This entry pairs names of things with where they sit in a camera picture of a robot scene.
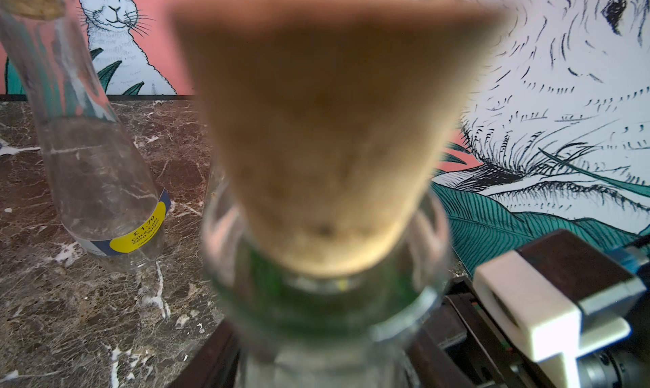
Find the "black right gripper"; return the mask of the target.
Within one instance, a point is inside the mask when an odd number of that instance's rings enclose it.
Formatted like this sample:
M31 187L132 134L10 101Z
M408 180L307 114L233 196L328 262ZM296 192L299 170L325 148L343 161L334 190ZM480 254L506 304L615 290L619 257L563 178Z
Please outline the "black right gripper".
M471 281L450 283L438 310L423 325L439 348L472 382L472 387L550 387L552 382L501 333L484 309ZM583 387L647 387L649 330L580 357Z

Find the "glass bottle blue label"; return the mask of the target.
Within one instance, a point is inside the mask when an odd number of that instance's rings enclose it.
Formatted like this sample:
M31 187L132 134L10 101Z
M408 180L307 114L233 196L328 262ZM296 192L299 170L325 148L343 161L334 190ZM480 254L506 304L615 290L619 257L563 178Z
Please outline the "glass bottle blue label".
M465 0L172 0L224 174L204 265L237 387L405 387L450 277L433 168L507 14Z

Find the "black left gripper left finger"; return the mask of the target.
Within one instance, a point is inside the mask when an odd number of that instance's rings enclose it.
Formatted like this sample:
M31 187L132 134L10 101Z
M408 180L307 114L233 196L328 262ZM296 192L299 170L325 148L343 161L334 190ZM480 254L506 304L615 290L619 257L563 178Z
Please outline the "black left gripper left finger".
M239 361L239 339L233 325L223 320L169 387L233 388Z

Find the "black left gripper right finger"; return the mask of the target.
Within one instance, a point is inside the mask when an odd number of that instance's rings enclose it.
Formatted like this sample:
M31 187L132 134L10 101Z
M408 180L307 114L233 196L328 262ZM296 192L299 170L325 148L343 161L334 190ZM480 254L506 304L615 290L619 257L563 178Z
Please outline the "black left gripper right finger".
M422 387L472 388L472 382L424 328L416 334L406 354Z

